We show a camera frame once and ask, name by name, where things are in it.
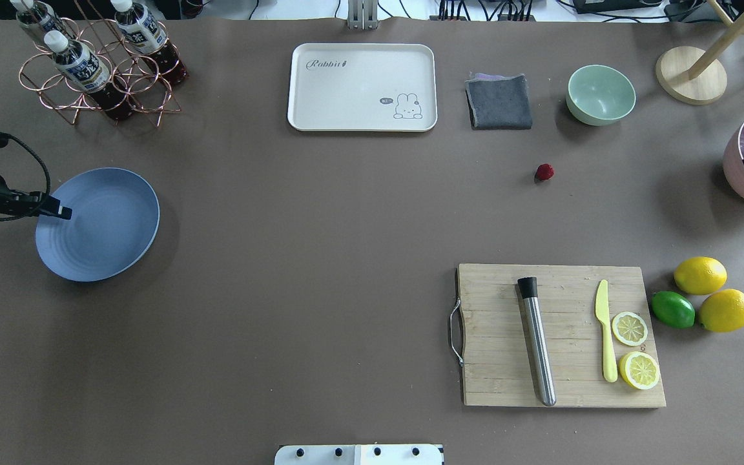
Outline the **blue plate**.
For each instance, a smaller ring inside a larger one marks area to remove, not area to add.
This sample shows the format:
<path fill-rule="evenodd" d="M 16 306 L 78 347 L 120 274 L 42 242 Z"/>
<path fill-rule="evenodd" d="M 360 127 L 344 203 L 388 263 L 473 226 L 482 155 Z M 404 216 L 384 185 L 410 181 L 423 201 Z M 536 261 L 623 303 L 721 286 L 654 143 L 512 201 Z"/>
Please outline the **blue plate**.
<path fill-rule="evenodd" d="M 156 238 L 160 205 L 149 182 L 130 170 L 104 167 L 74 176 L 52 194 L 70 220 L 41 216 L 39 259 L 73 282 L 99 282 L 127 270 Z"/>

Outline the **red strawberry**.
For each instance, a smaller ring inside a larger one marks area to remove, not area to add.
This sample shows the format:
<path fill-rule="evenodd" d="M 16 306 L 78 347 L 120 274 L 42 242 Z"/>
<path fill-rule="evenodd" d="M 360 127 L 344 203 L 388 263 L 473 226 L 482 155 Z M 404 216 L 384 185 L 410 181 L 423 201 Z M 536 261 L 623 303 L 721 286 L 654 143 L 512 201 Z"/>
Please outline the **red strawberry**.
<path fill-rule="evenodd" d="M 543 163 L 537 167 L 535 171 L 535 179 L 537 181 L 546 181 L 555 176 L 555 169 L 549 163 Z"/>

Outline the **wooden cup tree stand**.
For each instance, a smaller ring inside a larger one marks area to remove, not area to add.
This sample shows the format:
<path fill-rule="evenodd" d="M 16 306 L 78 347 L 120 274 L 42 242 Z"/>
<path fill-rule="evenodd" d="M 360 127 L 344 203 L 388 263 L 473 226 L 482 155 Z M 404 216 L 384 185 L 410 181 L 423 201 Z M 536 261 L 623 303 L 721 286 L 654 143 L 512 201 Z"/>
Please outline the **wooden cup tree stand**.
<path fill-rule="evenodd" d="M 659 85 L 680 102 L 711 104 L 727 89 L 727 72 L 718 57 L 744 35 L 744 12 L 736 20 L 724 12 L 717 15 L 726 29 L 708 49 L 682 45 L 665 51 L 656 61 L 655 74 Z"/>

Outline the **dark drink bottle front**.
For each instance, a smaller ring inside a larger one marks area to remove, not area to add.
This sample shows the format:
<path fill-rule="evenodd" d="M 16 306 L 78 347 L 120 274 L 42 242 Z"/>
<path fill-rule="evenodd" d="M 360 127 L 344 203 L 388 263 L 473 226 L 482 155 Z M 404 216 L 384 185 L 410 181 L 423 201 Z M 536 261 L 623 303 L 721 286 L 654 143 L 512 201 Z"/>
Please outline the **dark drink bottle front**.
<path fill-rule="evenodd" d="M 48 32 L 44 41 L 56 68 L 94 100 L 107 117 L 123 121 L 135 114 L 126 85 L 88 45 L 69 39 L 58 30 Z"/>

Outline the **yellow lemon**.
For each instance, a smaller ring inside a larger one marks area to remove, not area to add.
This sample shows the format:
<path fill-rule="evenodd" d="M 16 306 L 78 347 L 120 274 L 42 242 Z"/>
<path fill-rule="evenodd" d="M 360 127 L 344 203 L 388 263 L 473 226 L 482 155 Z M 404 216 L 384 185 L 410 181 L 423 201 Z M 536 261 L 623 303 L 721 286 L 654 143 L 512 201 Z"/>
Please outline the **yellow lemon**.
<path fill-rule="evenodd" d="M 723 289 L 703 301 L 700 324 L 709 331 L 728 333 L 744 327 L 744 292 Z"/>
<path fill-rule="evenodd" d="M 679 263 L 673 277 L 687 294 L 710 295 L 726 284 L 727 269 L 714 257 L 695 256 Z"/>

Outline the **yellow lemon near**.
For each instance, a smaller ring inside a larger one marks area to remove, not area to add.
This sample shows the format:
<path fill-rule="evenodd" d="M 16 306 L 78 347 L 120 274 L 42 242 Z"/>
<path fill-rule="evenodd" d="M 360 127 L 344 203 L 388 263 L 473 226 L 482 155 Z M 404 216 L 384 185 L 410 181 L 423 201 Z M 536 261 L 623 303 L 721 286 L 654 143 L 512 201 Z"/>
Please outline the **yellow lemon near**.
<path fill-rule="evenodd" d="M 728 333 L 744 327 L 744 292 L 723 289 L 703 301 L 700 324 L 709 331 Z"/>

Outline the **mint green bowl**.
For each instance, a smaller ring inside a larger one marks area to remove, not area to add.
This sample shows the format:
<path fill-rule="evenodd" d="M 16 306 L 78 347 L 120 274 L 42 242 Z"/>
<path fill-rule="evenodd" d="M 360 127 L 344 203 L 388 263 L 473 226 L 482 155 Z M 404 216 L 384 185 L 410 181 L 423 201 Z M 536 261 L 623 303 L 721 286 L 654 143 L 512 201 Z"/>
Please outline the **mint green bowl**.
<path fill-rule="evenodd" d="M 566 93 L 570 114 L 581 123 L 601 127 L 631 114 L 637 92 L 631 80 L 606 65 L 586 65 L 573 71 Z"/>

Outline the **green lime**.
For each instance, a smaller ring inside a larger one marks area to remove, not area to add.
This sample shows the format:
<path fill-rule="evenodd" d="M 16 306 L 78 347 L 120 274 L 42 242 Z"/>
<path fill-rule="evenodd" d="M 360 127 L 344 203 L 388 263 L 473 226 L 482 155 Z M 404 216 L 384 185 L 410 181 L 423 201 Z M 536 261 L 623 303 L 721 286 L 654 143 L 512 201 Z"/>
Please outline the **green lime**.
<path fill-rule="evenodd" d="M 654 293 L 650 298 L 650 310 L 659 321 L 674 329 L 688 329 L 695 323 L 696 312 L 691 301 L 673 291 Z"/>

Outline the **lemon half slice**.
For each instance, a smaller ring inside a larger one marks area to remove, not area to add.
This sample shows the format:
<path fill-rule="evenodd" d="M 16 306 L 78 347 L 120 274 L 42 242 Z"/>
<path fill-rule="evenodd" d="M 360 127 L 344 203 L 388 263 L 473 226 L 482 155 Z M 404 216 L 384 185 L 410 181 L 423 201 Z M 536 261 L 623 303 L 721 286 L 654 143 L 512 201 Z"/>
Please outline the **lemon half slice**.
<path fill-rule="evenodd" d="M 649 336 L 646 321 L 633 312 L 615 315 L 611 321 L 611 331 L 618 342 L 629 347 L 643 345 Z"/>
<path fill-rule="evenodd" d="M 629 351 L 620 357 L 618 371 L 629 386 L 634 389 L 652 389 L 659 384 L 659 363 L 644 351 Z"/>

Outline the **yellow plastic knife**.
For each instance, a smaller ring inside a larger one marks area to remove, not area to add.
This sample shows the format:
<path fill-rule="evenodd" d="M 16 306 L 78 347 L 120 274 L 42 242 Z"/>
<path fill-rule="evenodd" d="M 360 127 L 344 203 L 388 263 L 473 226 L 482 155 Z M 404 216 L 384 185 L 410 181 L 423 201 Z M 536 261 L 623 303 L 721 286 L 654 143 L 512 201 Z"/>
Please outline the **yellow plastic knife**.
<path fill-rule="evenodd" d="M 612 347 L 611 318 L 608 300 L 608 280 L 602 279 L 597 285 L 594 300 L 594 312 L 596 320 L 601 325 L 601 363 L 603 379 L 606 382 L 617 382 L 618 372 L 614 348 Z"/>

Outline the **steel muddler black tip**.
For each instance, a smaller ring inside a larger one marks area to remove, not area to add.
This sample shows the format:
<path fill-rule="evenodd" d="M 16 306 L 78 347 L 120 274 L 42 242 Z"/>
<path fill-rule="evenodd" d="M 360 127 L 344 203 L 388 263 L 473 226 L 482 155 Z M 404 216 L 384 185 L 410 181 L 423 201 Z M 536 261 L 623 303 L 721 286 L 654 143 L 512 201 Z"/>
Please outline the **steel muddler black tip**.
<path fill-rule="evenodd" d="M 522 303 L 526 310 L 526 320 L 533 351 L 533 362 L 541 403 L 544 406 L 555 406 L 557 397 L 555 383 L 550 369 L 550 359 L 546 346 L 545 327 L 543 314 L 539 303 L 537 290 L 537 277 L 527 276 L 517 280 Z"/>

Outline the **grey folded cloth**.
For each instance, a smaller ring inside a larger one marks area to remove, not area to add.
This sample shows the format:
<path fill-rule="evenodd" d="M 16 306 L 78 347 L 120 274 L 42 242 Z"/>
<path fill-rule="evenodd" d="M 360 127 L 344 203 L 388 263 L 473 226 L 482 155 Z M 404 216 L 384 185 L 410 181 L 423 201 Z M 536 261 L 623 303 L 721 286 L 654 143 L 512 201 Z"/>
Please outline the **grey folded cloth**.
<path fill-rule="evenodd" d="M 472 73 L 464 87 L 473 129 L 532 128 L 526 74 L 508 77 Z"/>

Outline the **wooden cutting board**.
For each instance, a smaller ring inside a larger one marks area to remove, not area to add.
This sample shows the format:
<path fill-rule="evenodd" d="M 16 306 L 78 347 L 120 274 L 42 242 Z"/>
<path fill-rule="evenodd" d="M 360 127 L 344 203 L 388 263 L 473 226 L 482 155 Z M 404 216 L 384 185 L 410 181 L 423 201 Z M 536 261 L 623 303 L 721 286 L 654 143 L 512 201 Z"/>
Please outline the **wooden cutting board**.
<path fill-rule="evenodd" d="M 558 408 L 662 408 L 663 386 L 635 389 L 603 377 L 601 324 L 595 296 L 609 285 L 609 314 L 650 321 L 638 267 L 461 263 L 457 297 L 462 327 L 462 392 L 466 406 L 541 407 L 532 331 L 517 282 L 537 278 L 543 333 Z"/>

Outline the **cream rabbit tray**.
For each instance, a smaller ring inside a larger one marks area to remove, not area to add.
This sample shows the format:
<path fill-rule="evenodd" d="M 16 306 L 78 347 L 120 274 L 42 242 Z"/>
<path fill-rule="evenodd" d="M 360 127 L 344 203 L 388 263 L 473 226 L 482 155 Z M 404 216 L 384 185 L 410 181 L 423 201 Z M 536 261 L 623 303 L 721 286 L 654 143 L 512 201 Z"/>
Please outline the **cream rabbit tray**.
<path fill-rule="evenodd" d="M 304 132 L 426 132 L 437 123 L 435 56 L 413 43 L 304 43 L 287 122 Z"/>

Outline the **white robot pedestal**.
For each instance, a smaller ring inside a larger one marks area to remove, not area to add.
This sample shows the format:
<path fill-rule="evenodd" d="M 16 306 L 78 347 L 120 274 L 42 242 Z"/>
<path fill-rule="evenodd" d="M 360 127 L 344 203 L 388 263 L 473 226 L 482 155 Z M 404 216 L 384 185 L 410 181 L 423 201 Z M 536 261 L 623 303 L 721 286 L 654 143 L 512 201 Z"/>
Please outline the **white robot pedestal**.
<path fill-rule="evenodd" d="M 444 464 L 440 444 L 319 444 L 278 448 L 274 464 Z"/>

